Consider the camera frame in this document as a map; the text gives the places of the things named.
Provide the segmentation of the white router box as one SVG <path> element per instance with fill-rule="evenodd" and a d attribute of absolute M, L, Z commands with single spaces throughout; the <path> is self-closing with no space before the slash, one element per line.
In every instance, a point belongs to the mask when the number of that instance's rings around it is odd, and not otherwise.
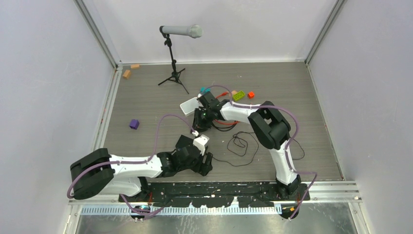
<path fill-rule="evenodd" d="M 193 97 L 179 105 L 182 113 L 187 117 L 194 113 L 196 109 L 202 107 L 197 97 Z"/>

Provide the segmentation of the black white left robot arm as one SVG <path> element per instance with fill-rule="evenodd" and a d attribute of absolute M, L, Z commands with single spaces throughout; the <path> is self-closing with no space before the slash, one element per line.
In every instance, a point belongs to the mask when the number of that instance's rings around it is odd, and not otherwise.
<path fill-rule="evenodd" d="M 99 148 L 70 166 L 72 183 L 67 197 L 84 200 L 122 194 L 143 202 L 150 194 L 147 178 L 173 177 L 184 170 L 206 176 L 212 170 L 213 156 L 207 151 L 208 143 L 205 135 L 194 139 L 180 136 L 173 151 L 148 157 L 116 156 Z"/>

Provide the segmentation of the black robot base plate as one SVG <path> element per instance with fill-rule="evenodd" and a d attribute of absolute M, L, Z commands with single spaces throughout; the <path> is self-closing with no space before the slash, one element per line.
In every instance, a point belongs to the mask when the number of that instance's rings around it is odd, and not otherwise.
<path fill-rule="evenodd" d="M 151 182 L 134 196 L 119 198 L 120 202 L 150 202 L 154 206 L 184 208 L 229 207 L 238 201 L 241 208 L 270 207 L 275 201 L 296 204 L 310 200 L 307 185 L 302 183 L 288 194 L 276 182 Z"/>

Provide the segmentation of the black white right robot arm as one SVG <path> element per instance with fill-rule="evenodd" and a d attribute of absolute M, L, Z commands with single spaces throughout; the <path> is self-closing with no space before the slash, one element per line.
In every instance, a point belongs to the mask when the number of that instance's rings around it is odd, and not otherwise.
<path fill-rule="evenodd" d="M 291 125 L 272 102 L 240 104 L 229 99 L 218 100 L 211 92 L 195 98 L 193 129 L 204 132 L 215 120 L 238 121 L 249 124 L 258 142 L 267 148 L 276 168 L 278 194 L 291 200 L 301 183 L 289 149 Z"/>

